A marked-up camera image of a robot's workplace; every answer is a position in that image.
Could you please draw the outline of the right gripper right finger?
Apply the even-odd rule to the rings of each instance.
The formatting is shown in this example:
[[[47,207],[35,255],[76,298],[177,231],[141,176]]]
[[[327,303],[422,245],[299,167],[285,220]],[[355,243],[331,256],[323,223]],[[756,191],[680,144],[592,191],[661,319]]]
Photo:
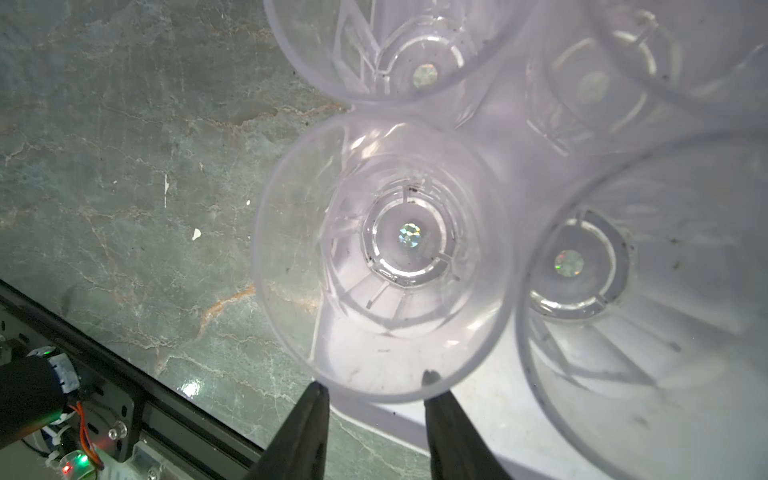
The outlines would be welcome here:
[[[512,479],[450,390],[424,407],[433,479]]]

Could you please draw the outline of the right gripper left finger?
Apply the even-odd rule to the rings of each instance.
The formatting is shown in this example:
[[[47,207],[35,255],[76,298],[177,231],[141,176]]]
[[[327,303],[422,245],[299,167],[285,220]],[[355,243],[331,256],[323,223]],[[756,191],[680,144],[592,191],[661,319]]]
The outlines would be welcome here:
[[[244,479],[323,479],[329,417],[328,389],[313,381]]]

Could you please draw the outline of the clear faceted glass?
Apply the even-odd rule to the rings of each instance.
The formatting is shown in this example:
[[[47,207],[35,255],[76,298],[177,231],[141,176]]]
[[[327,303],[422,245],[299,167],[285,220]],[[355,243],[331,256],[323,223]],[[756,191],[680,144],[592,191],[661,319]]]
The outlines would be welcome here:
[[[351,104],[410,103],[489,65],[528,20],[531,1],[267,1],[297,74]]]
[[[767,124],[763,1],[548,1],[528,123],[564,155]]]
[[[501,186],[452,132],[353,112],[303,133],[263,190],[258,302],[330,391],[408,403],[450,390],[510,317],[517,262]]]

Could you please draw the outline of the clear plain cup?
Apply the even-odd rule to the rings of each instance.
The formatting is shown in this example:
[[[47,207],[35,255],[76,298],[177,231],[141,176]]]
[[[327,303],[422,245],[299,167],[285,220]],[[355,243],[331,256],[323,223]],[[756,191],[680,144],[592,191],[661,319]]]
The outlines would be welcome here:
[[[767,475],[767,135],[642,152],[591,181],[532,257],[533,394],[616,479]]]

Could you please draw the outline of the lilac plastic tray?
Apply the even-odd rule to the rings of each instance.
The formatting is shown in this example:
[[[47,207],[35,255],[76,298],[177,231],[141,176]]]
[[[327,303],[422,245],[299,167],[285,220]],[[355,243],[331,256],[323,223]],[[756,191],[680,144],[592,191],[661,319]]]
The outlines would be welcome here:
[[[510,323],[450,393],[338,412],[439,478],[765,478],[766,3],[545,1],[460,134]]]

